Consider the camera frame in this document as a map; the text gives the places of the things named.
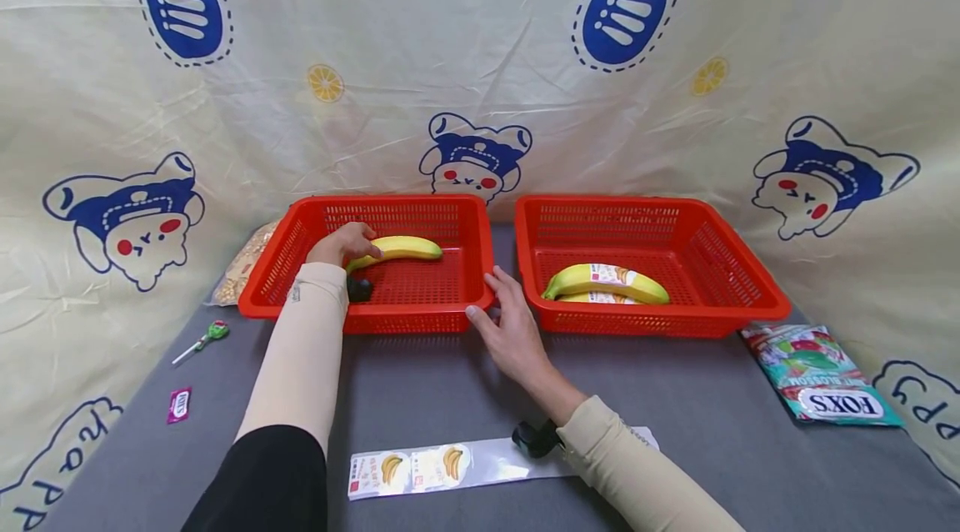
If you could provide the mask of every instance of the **arm sleeve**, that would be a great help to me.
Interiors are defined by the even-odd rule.
[[[236,442],[183,532],[327,529],[327,462],[308,432],[254,430]]]
[[[634,530],[740,531],[705,489],[633,431],[599,397],[557,429],[567,460]]]
[[[267,425],[288,424],[306,430],[327,450],[347,306],[343,268],[301,267],[273,326],[238,439]]]

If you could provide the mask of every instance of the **hand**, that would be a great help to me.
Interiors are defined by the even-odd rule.
[[[367,255],[375,259],[383,258],[382,250],[371,242],[376,237],[377,233],[366,223],[345,223],[333,233],[323,236],[306,255],[306,262],[331,263],[340,267],[345,258],[360,259]]]
[[[534,315],[516,279],[499,267],[493,268],[493,275],[484,274],[484,279],[497,293],[500,324],[495,324],[484,310],[474,305],[467,307],[467,317],[480,331],[501,372],[529,390],[532,382],[542,379],[553,369],[543,350]]]

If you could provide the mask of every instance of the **basket rim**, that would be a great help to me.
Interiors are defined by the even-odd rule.
[[[482,271],[493,271],[493,236],[491,231],[490,216],[487,215],[487,205],[479,197],[469,195],[469,193],[445,193],[444,195],[433,195],[433,193],[404,193],[403,195],[336,195],[336,196],[310,196],[298,199],[290,204],[290,208],[283,215],[277,228],[273,230],[270,241],[264,247],[263,253],[260,253],[257,262],[251,270],[250,277],[247,278],[247,285],[240,293],[237,300],[237,308],[240,314],[248,319],[277,319],[283,305],[264,305],[253,302],[253,290],[260,286],[267,274],[267,264],[273,262],[274,256],[279,252],[279,239],[287,235],[287,231],[296,222],[295,213],[308,203],[472,203],[477,208],[479,216],[479,249],[480,265]],[[450,313],[462,313],[469,305],[477,305],[480,309],[490,309],[493,304],[493,291],[490,286],[482,286],[482,294],[477,302],[473,303],[442,303],[442,304],[350,304],[347,307],[348,317],[377,317],[377,316],[436,316],[449,315]]]
[[[526,218],[526,206],[529,203],[561,203],[570,205],[571,203],[632,203],[669,206],[670,204],[688,204],[695,205],[703,209],[710,218],[717,230],[730,240],[732,247],[737,250],[738,257],[745,259],[746,265],[757,275],[758,283],[762,285],[762,291],[770,294],[774,304],[769,307],[713,307],[708,305],[636,305],[636,304],[583,304],[583,303],[560,303],[557,300],[547,300],[539,296],[537,288],[534,285],[536,274],[533,270],[534,256],[530,247],[527,245],[527,239],[530,237],[530,228]],[[516,234],[517,244],[517,265],[519,267],[520,277],[522,277],[523,293],[526,294],[527,302],[535,307],[537,311],[548,313],[549,315],[569,314],[569,315],[593,315],[593,316],[613,316],[631,315],[637,317],[672,317],[685,319],[731,319],[733,321],[778,321],[785,319],[790,315],[793,306],[786,294],[779,289],[777,282],[773,279],[763,262],[757,258],[747,243],[743,241],[737,230],[723,218],[720,213],[709,203],[700,201],[698,198],[687,197],[655,197],[655,196],[611,196],[611,195],[575,195],[575,193],[538,193],[537,195],[526,195],[517,200],[516,208],[513,214],[514,234]]]

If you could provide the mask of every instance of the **red plastic basket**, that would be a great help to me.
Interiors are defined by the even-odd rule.
[[[692,198],[528,196],[517,202],[517,259],[541,328],[575,334],[722,338],[790,303],[730,224]],[[608,263],[656,279],[668,305],[560,303],[553,275]]]
[[[469,304],[486,309],[493,293],[490,220],[483,201],[467,195],[311,197],[290,206],[253,268],[238,302],[249,318],[275,319],[311,247],[348,222],[381,236],[421,236],[440,245],[440,261],[397,259],[354,272],[370,279],[370,302],[347,310],[345,334],[463,332]]]

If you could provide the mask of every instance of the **yellow banana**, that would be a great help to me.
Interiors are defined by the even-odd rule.
[[[431,260],[439,259],[443,255],[437,243],[417,236],[384,236],[372,242],[374,247],[382,250],[383,258],[374,259],[372,256],[366,256],[366,258],[354,259],[347,263],[348,274],[380,261],[400,258]]]
[[[393,482],[393,476],[397,473],[397,468],[403,463],[403,459],[396,455],[391,455],[380,463],[380,471],[383,473],[383,481],[389,485]]]
[[[558,297],[561,303],[596,303],[596,304],[642,304],[623,294],[612,292],[581,292],[580,294],[564,294]]]
[[[446,454],[443,454],[443,467],[447,469],[447,475],[454,480],[460,480],[460,457],[463,451],[450,446]]]
[[[571,265],[550,278],[542,296],[554,300],[563,294],[601,292],[623,294],[643,304],[668,304],[670,294],[655,279],[625,267],[603,263]]]

